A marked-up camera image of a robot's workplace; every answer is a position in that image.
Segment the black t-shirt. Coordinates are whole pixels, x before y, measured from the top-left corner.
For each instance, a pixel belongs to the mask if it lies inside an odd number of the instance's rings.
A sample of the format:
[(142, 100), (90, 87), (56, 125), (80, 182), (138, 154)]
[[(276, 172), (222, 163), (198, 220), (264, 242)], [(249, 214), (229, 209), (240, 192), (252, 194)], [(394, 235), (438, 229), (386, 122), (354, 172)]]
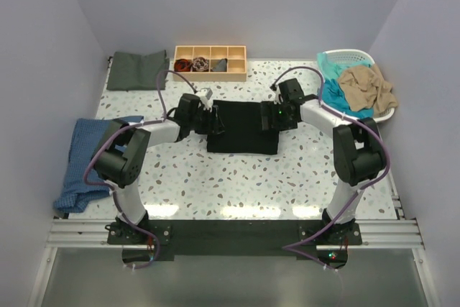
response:
[(256, 102), (214, 101), (224, 131), (208, 135), (211, 153), (276, 155), (279, 132), (262, 130), (261, 105)]

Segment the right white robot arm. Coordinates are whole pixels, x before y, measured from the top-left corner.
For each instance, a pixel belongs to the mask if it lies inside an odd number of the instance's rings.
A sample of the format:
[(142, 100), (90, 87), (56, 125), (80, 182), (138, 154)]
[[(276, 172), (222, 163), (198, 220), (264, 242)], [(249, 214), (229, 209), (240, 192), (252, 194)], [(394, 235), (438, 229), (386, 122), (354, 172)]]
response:
[(314, 94), (306, 95), (291, 78), (270, 86), (274, 101), (261, 103), (262, 130), (287, 131), (309, 124), (333, 141), (333, 166), (338, 176), (333, 197), (323, 212), (320, 235), (337, 244), (346, 235), (344, 224), (353, 222), (364, 191), (388, 172), (389, 159), (377, 123), (355, 119), (327, 106)]

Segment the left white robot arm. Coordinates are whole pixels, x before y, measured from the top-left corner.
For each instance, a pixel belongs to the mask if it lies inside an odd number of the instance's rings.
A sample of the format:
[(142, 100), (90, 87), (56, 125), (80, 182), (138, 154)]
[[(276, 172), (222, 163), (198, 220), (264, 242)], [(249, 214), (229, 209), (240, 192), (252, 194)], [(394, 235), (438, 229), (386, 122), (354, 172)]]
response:
[(138, 191), (138, 177), (147, 149), (156, 145), (180, 142), (192, 132), (220, 134), (224, 131), (218, 107), (212, 101), (209, 88), (184, 93), (177, 107), (163, 120), (109, 122), (91, 161), (83, 175), (88, 181), (94, 169), (109, 188), (118, 211), (117, 219), (125, 223), (123, 234), (133, 244), (143, 243), (149, 235), (147, 210)]

